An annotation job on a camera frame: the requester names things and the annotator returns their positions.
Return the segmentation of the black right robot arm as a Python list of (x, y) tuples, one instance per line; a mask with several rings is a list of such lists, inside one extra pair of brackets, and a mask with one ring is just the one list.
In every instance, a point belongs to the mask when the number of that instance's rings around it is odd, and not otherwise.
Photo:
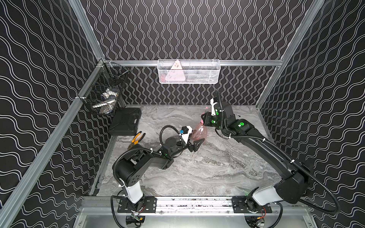
[(201, 118), (205, 126), (221, 130), (224, 136), (249, 147), (281, 177), (272, 186), (251, 191), (246, 198), (249, 208), (277, 201), (290, 204), (299, 202), (308, 187), (308, 176), (296, 168), (289, 156), (267, 140), (252, 123), (237, 119), (230, 104), (214, 102), (212, 110), (202, 114)]

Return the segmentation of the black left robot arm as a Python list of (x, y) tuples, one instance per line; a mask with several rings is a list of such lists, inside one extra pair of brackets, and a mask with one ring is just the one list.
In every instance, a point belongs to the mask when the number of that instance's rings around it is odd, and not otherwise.
[(144, 197), (140, 180), (148, 168), (166, 170), (183, 151), (196, 152), (204, 141), (202, 138), (193, 142), (188, 139), (185, 142), (183, 139), (170, 137), (157, 151), (135, 145), (117, 158), (112, 167), (113, 176), (129, 202), (139, 204)]

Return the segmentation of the pink grey spray nozzle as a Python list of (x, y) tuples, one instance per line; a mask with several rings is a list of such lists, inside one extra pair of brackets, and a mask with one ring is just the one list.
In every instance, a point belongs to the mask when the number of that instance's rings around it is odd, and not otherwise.
[(205, 114), (205, 113), (210, 113), (211, 112), (211, 108), (210, 107), (208, 107), (208, 106), (206, 106), (205, 107), (205, 110), (204, 110), (204, 112), (203, 112), (203, 114)]

